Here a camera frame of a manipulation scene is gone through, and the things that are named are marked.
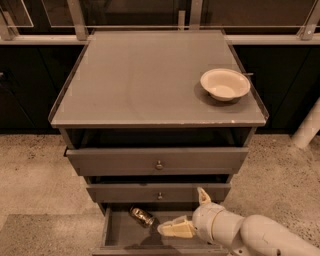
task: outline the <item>white bowl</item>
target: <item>white bowl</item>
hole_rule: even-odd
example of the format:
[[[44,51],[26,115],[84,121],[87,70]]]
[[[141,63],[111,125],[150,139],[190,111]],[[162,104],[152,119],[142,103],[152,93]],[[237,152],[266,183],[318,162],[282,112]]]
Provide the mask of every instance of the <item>white bowl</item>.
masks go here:
[[[250,91],[250,82],[241,73],[230,69],[212,69],[201,77],[202,87],[220,101],[240,98]]]

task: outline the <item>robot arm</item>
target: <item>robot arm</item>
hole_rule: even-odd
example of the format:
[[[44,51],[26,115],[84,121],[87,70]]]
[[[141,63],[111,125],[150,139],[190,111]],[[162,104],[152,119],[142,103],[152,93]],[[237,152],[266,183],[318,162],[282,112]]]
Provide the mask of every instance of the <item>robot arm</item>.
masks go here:
[[[198,188],[200,206],[192,221],[186,216],[158,227],[164,236],[191,238],[197,235],[209,243],[219,243],[237,256],[320,256],[320,250],[279,223],[261,216],[247,218],[212,203],[209,195]]]

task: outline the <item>speckled floor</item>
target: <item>speckled floor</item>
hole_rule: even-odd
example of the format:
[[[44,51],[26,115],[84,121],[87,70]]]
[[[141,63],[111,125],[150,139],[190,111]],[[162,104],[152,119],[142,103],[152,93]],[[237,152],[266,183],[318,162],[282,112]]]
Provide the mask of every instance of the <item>speckled floor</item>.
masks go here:
[[[263,214],[320,248],[320,137],[255,135],[223,203]],[[63,157],[60,136],[0,136],[0,255],[90,255],[103,216]]]

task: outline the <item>drawer knob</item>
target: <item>drawer knob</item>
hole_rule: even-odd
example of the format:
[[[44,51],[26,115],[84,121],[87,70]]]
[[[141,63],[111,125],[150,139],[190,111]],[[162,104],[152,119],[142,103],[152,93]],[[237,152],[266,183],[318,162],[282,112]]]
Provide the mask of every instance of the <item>drawer knob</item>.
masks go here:
[[[162,193],[159,192],[159,193],[158,193],[158,200],[162,200],[162,199],[163,199]]]
[[[162,170],[163,169],[163,165],[162,165],[160,160],[157,162],[156,169],[157,170]]]

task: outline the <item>drawer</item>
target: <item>drawer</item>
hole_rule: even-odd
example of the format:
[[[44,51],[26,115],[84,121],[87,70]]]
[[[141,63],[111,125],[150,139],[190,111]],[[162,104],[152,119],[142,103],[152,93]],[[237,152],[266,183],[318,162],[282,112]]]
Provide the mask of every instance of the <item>drawer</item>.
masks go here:
[[[93,184],[87,191],[97,203],[182,203],[198,202],[197,187],[202,187],[215,202],[224,201],[230,184]]]
[[[81,176],[234,174],[248,148],[84,148],[67,156]]]
[[[191,220],[192,211],[149,211],[163,223],[179,216],[187,215]],[[226,256],[228,251],[217,244],[209,245],[198,237],[183,239],[162,237],[156,227],[143,228],[126,211],[113,211],[107,208],[102,243],[93,252],[94,256],[108,255],[188,255]]]

